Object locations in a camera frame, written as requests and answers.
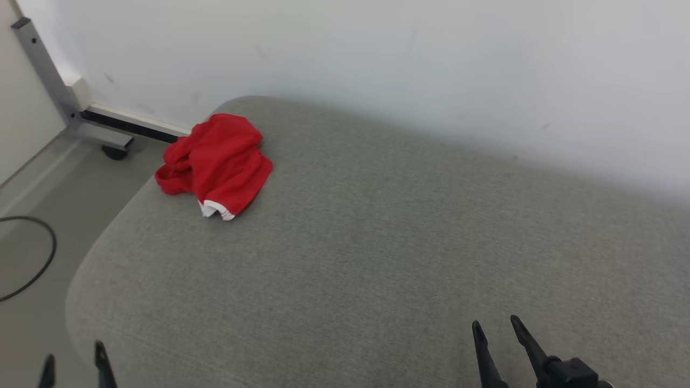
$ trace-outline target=gray upholstered bench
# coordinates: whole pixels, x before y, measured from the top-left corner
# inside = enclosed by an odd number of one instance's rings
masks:
[[[151,179],[72,282],[121,387],[477,387],[475,319],[528,387],[511,314],[619,387],[687,386],[687,212],[278,99],[217,112],[275,165],[248,210]]]

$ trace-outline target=gray floor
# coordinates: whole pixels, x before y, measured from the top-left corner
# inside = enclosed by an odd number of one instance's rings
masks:
[[[65,328],[65,296],[84,255],[110,221],[162,163],[167,144],[139,137],[127,159],[98,146],[31,212],[58,237],[48,270],[23,293],[0,302],[0,386],[36,387],[45,357],[57,359],[57,387],[96,387],[96,369],[82,362]],[[40,226],[22,222],[0,240],[0,294],[20,287],[50,252]]]

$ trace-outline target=black bar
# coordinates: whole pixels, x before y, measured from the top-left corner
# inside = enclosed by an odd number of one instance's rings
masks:
[[[81,112],[81,116],[84,119],[98,124],[111,126],[113,128],[124,130],[130,133],[135,133],[137,135],[150,137],[152,139],[160,140],[161,142],[175,143],[177,141],[177,136],[171,135],[169,133],[163,133],[159,130],[146,128],[145,126],[140,126],[137,124],[124,122],[122,120],[113,119],[112,117],[101,115],[99,113],[89,112],[88,110]]]

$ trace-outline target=gray fabric surface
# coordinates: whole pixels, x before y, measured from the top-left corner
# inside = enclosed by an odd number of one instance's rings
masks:
[[[686,211],[282,100],[218,112],[275,165],[251,206],[206,219],[151,180],[70,287],[121,387],[478,387],[475,319],[530,387],[511,314],[617,387],[687,386]]]

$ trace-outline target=red cloth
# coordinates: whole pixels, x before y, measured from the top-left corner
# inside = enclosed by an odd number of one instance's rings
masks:
[[[166,194],[194,193],[202,214],[233,219],[264,186],[273,164],[261,154],[261,133],[244,117],[218,113],[163,154],[156,181]]]

